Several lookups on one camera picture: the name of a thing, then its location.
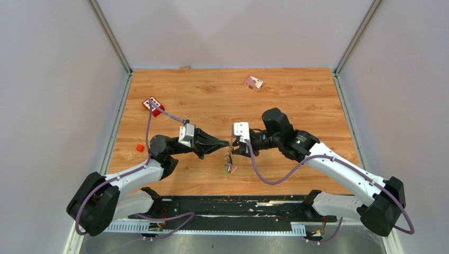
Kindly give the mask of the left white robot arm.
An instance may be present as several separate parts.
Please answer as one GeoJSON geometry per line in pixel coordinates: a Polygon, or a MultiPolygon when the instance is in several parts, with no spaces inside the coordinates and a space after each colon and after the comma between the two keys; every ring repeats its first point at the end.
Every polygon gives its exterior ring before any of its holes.
{"type": "Polygon", "coordinates": [[[180,132],[179,137],[155,135],[149,142],[146,161],[119,173],[89,174],[67,205],[67,214],[75,221],[78,234],[96,236],[111,222],[134,214],[150,219],[161,215],[162,204],[155,191],[146,184],[172,174],[178,160],[173,156],[194,153],[200,159],[229,142],[213,137],[200,128],[180,132]]]}

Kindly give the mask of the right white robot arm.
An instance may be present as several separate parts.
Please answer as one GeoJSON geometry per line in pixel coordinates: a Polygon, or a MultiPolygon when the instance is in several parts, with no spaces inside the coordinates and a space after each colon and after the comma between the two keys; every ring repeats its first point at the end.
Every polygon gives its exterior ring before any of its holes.
{"type": "Polygon", "coordinates": [[[295,129],[287,115],[277,107],[265,111],[262,121],[265,125],[263,130],[252,129],[247,122],[233,124],[233,145],[238,149],[232,153],[250,157],[254,164],[259,151],[277,148],[283,156],[298,162],[286,176],[277,181],[265,179],[254,166],[256,175],[264,183],[280,184],[305,165],[327,175],[350,191],[350,195],[311,191],[302,207],[307,220],[315,221],[329,215],[360,220],[371,232],[387,237],[393,229],[400,229],[396,223],[404,216],[409,229],[402,229],[402,232],[414,233],[410,217],[405,211],[405,188],[400,179],[394,176],[384,179],[346,160],[318,137],[295,129]]]}

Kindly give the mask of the large perforated metal keyring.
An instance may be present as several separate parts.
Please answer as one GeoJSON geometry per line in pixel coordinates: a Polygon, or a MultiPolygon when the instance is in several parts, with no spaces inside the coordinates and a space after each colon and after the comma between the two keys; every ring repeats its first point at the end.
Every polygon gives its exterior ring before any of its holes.
{"type": "Polygon", "coordinates": [[[227,168],[227,167],[231,167],[231,166],[233,166],[233,154],[232,154],[232,152],[233,152],[233,146],[232,145],[230,145],[229,147],[228,147],[228,151],[227,151],[227,154],[226,154],[226,156],[225,156],[225,159],[226,159],[226,165],[225,165],[225,169],[227,168]]]}

